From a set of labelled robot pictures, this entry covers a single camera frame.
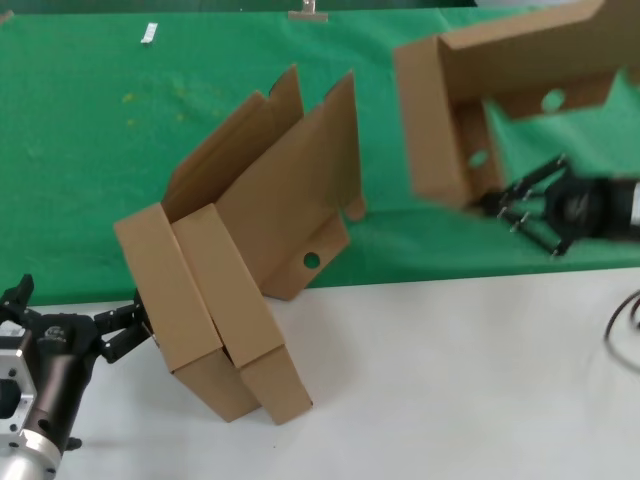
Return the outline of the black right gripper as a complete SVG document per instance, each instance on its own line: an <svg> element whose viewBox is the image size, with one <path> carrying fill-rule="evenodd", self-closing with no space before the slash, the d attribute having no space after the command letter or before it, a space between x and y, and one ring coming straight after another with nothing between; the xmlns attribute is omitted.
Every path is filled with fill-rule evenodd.
<svg viewBox="0 0 640 480"><path fill-rule="evenodd" d="M534 186L562 170L567 161L568 157L561 154L532 170L505 189L502 199L524 199ZM543 213L521 209L515 202L482 199L479 207L484 216L505 223L510 233L524 237L550 257L558 258L569 250L569 241L601 236L605 190L604 178L560 177L547 188L547 222Z"/></svg>

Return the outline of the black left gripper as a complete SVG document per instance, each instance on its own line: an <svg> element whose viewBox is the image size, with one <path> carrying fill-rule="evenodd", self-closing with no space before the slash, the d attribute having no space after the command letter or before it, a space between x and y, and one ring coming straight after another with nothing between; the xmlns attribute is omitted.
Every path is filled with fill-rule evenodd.
<svg viewBox="0 0 640 480"><path fill-rule="evenodd" d="M72 429L96 359L100 354L113 364L133 351L150 338L150 320L139 291L131 304L94 321L86 315L29 312L33 291L33 277L23 275L2 294L0 313L1 323L11 321L30 332L35 351L36 396L25 428L58 448L80 448L83 442ZM115 336L100 344L111 333Z"/></svg>

